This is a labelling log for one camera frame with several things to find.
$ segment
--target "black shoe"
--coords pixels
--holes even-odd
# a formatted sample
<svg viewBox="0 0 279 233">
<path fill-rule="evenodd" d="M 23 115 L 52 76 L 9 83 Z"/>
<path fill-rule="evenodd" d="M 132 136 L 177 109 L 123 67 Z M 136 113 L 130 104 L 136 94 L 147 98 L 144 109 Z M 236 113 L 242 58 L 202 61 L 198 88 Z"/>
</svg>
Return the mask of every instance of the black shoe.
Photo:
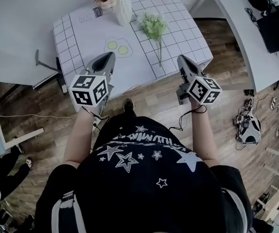
<svg viewBox="0 0 279 233">
<path fill-rule="evenodd" d="M 123 102 L 123 111 L 129 111 L 129 110 L 132 110 L 134 111 L 134 103 L 131 99 L 126 99 L 124 102 Z"/>
</svg>

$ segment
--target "white wall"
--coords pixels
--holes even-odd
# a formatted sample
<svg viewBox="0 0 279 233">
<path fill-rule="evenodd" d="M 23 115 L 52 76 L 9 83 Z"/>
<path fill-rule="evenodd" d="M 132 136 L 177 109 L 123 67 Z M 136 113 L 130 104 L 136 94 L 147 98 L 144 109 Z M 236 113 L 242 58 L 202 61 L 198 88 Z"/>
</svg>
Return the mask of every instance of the white wall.
<svg viewBox="0 0 279 233">
<path fill-rule="evenodd" d="M 55 67 L 52 23 L 88 1 L 0 0 L 0 81 L 34 85 L 53 74 L 35 66 L 35 51 Z M 190 9 L 196 0 L 182 1 Z"/>
</svg>

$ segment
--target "sneaker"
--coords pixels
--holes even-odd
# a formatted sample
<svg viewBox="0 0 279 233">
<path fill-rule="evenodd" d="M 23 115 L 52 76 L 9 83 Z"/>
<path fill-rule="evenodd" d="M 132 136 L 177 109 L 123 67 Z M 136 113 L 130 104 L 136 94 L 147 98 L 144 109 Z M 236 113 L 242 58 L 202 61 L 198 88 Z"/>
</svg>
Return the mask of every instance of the sneaker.
<svg viewBox="0 0 279 233">
<path fill-rule="evenodd" d="M 278 137 L 278 136 L 279 136 L 279 126 L 278 126 L 278 128 L 276 130 L 276 137 Z"/>
<path fill-rule="evenodd" d="M 124 102 L 123 102 L 123 111 L 127 111 L 127 110 L 132 110 L 134 111 L 134 103 L 131 99 L 126 99 Z"/>
<path fill-rule="evenodd" d="M 33 162 L 32 162 L 32 160 L 31 160 L 31 158 L 27 158 L 25 164 L 27 164 L 27 166 L 29 167 L 29 169 L 31 169 L 31 168 L 32 168 L 32 165 L 33 165 Z"/>
</svg>

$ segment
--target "hand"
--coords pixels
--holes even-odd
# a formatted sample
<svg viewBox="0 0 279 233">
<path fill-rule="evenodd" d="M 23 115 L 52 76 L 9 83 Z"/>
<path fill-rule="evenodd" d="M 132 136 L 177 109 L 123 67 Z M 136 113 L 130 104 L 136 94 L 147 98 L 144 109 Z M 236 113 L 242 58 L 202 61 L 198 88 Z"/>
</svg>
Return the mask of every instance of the hand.
<svg viewBox="0 0 279 233">
<path fill-rule="evenodd" d="M 189 96 L 189 101 L 192 104 L 192 109 L 196 109 L 200 106 L 198 101 L 196 101 L 192 96 Z"/>
</svg>

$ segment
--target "white vase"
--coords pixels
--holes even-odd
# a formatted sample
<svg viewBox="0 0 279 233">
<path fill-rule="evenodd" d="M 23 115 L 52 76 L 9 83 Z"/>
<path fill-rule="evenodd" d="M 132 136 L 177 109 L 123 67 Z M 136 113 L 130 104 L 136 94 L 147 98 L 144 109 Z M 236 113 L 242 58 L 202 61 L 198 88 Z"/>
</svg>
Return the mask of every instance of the white vase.
<svg viewBox="0 0 279 233">
<path fill-rule="evenodd" d="M 132 16 L 131 0 L 117 0 L 113 10 L 121 26 L 129 24 Z"/>
<path fill-rule="evenodd" d="M 102 10 L 109 10 L 116 5 L 116 1 L 117 0 L 107 0 L 105 2 L 98 2 L 97 4 Z"/>
</svg>

